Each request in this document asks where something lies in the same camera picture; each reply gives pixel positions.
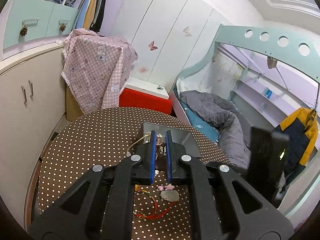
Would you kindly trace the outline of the grey metal jewelry box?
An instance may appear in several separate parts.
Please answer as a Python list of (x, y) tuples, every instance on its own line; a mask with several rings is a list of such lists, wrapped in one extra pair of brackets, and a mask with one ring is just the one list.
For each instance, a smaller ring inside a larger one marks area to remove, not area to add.
[(165, 142), (165, 133), (166, 131), (171, 131), (172, 141), (174, 143), (183, 145), (186, 151), (186, 154), (191, 155), (192, 157), (202, 157), (200, 147), (195, 141), (191, 132), (185, 129), (172, 128), (169, 126), (153, 124), (150, 122), (143, 122), (139, 130), (139, 137), (142, 137), (145, 133), (155, 131), (157, 135), (160, 135), (162, 138), (161, 142)]

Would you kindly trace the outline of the pink flower hair clip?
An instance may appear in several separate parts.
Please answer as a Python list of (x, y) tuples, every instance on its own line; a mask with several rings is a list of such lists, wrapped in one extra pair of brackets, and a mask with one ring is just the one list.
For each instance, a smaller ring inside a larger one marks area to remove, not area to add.
[(157, 186), (157, 190), (159, 192), (161, 192), (161, 191), (172, 191), (174, 188), (175, 188), (174, 185), (171, 185), (171, 184)]

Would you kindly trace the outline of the grey stone pendant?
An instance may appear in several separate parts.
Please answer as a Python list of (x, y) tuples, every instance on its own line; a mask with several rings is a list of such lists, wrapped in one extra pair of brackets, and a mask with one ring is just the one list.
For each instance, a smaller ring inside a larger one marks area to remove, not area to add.
[(180, 199), (179, 192), (176, 190), (161, 191), (160, 197), (167, 202), (178, 202)]

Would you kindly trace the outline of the grey duvet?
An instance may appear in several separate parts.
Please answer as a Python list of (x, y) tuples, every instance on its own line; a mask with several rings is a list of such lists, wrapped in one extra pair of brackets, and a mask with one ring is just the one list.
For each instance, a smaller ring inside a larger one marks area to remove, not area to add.
[(247, 170), (251, 158), (251, 125), (234, 105), (215, 94), (189, 90), (180, 100), (219, 132), (219, 147), (231, 163)]

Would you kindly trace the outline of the yellow navy jacket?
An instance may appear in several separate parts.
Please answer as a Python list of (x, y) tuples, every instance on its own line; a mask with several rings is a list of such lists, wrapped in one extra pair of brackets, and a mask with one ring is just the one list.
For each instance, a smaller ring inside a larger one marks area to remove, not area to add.
[(286, 178), (295, 178), (306, 167), (318, 137), (317, 112), (300, 107), (287, 116), (275, 131), (290, 137), (284, 168)]

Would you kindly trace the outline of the brown polka dot tablecloth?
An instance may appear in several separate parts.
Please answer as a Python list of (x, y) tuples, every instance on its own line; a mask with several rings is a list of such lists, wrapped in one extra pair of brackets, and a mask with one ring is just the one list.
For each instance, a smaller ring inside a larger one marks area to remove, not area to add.
[[(143, 122), (185, 129), (192, 133), (200, 147), (203, 162), (228, 163), (216, 143), (176, 117), (143, 108), (109, 108), (81, 116), (53, 140), (41, 163), (36, 210), (45, 211), (93, 165), (119, 164), (127, 153), (133, 152), (132, 144), (140, 138), (138, 133)], [(155, 220), (134, 217), (133, 239), (191, 239), (187, 188), (177, 187), (180, 199), (169, 205), (157, 190), (157, 186), (167, 183), (166, 173), (159, 172), (153, 185), (135, 194), (135, 211), (147, 216), (156, 211), (163, 217)]]

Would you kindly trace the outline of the teal bed sheet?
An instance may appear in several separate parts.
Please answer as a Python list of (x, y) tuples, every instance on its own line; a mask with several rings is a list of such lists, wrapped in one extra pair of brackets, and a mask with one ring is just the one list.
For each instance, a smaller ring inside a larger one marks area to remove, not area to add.
[(201, 133), (203, 133), (208, 139), (212, 142), (219, 142), (219, 133), (218, 131), (202, 120), (198, 115), (196, 115), (193, 111), (191, 111), (187, 106), (184, 106), (185, 114), (191, 124), (191, 126), (198, 129)]

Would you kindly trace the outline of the red storage box white lid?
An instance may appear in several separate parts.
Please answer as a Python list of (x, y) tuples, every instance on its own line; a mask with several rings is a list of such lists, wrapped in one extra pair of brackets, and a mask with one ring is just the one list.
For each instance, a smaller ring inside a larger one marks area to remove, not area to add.
[(130, 77), (120, 97), (120, 107), (151, 109), (165, 114), (172, 111), (169, 94), (164, 87)]

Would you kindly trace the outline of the pink checkered bear cloth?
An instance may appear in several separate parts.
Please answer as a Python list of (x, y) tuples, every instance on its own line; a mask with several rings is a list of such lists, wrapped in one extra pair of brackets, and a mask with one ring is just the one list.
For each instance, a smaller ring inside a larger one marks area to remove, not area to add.
[(125, 38), (102, 37), (85, 28), (64, 40), (61, 73), (82, 113), (119, 106), (119, 97), (138, 54)]

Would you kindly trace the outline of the cream low cabinet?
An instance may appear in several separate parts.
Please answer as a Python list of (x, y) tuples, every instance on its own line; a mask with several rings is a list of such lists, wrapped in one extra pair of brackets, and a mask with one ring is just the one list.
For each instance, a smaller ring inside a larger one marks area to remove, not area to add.
[(1, 198), (20, 226), (35, 166), (66, 110), (62, 48), (1, 62)]

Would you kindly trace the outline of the white wardrobe with butterflies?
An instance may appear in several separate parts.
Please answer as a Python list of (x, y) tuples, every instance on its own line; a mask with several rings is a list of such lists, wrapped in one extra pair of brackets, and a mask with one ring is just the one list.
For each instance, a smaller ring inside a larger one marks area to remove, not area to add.
[(221, 24), (230, 22), (203, 0), (122, 0), (111, 34), (138, 54), (131, 78), (170, 90), (205, 56)]

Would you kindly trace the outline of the hanging clothes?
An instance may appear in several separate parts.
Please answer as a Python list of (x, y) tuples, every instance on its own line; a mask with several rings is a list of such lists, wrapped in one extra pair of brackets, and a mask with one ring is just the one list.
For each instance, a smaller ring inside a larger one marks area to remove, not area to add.
[(105, 5), (106, 0), (82, 0), (73, 28), (85, 28), (98, 33), (104, 19)]

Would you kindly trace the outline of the teal drawer shelf unit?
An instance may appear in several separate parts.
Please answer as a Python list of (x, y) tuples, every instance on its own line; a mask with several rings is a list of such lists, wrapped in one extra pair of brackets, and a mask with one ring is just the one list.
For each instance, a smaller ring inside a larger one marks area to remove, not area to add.
[(1, 60), (67, 36), (86, 0), (8, 0), (1, 11)]

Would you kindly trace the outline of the teal bunk bed frame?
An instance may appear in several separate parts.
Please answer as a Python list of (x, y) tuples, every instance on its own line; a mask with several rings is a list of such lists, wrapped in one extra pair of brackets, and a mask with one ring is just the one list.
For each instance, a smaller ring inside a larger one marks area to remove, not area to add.
[[(217, 47), (222, 43), (233, 47), (265, 55), (268, 61), (282, 62), (292, 68), (302, 72), (316, 82), (319, 82), (319, 55), (313, 44), (309, 44), (293, 34), (288, 34), (285, 38), (287, 45), (282, 47), (279, 40), (283, 38), (277, 30), (263, 30), (261, 28), (241, 27), (235, 25), (220, 25), (217, 33), (205, 56), (196, 64), (184, 69), (176, 77), (177, 81), (185, 80), (190, 76), (199, 73), (204, 67), (212, 64)], [(294, 178), (306, 174), (308, 168)], [(311, 216), (315, 208), (311, 205), (312, 201), (319, 200), (319, 169), (315, 169), (314, 176), (305, 183), (301, 194), (297, 196), (296, 201), (282, 211), (283, 215), (289, 221), (296, 225), (298, 222), (305, 223)]]

